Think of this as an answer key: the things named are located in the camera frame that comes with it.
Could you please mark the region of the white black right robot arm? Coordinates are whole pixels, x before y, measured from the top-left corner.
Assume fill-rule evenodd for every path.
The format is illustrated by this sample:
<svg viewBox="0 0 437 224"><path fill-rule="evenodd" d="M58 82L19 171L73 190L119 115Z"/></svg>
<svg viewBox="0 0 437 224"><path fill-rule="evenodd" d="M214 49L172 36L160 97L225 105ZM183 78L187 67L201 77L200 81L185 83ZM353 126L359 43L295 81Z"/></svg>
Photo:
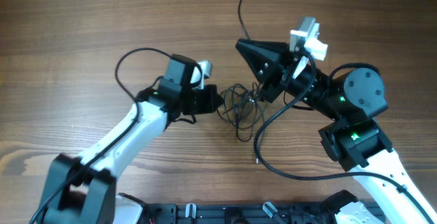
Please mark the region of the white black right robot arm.
<svg viewBox="0 0 437 224"><path fill-rule="evenodd" d="M327 44L315 38L284 42L240 39L236 49L262 84L261 98L272 102L281 92L294 99L266 120L256 133L253 147L259 161L285 178L322 181L353 177L378 203L392 223L435 223L436 211L406 173L393 144L376 117L387 110L385 86L379 69L370 64L350 63L336 77L316 67ZM273 167L263 159L259 140L280 115L304 102L333 120L320 129L321 144L343 173L327 176L296 176Z"/></svg>

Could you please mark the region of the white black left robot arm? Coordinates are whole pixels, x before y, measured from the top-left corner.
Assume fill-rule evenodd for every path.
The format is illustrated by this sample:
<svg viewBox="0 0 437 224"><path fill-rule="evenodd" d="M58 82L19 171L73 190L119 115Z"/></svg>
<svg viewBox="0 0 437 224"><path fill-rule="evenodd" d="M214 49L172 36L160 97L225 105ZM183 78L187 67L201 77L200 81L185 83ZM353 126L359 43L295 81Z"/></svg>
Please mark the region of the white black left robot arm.
<svg viewBox="0 0 437 224"><path fill-rule="evenodd" d="M207 60L170 56L165 74L133 96L131 110L117 126L77 156L53 160L31 223L151 223L147 204L117 193L117 181L170 124L194 124L196 115L222 105L216 86L205 83L211 74Z"/></svg>

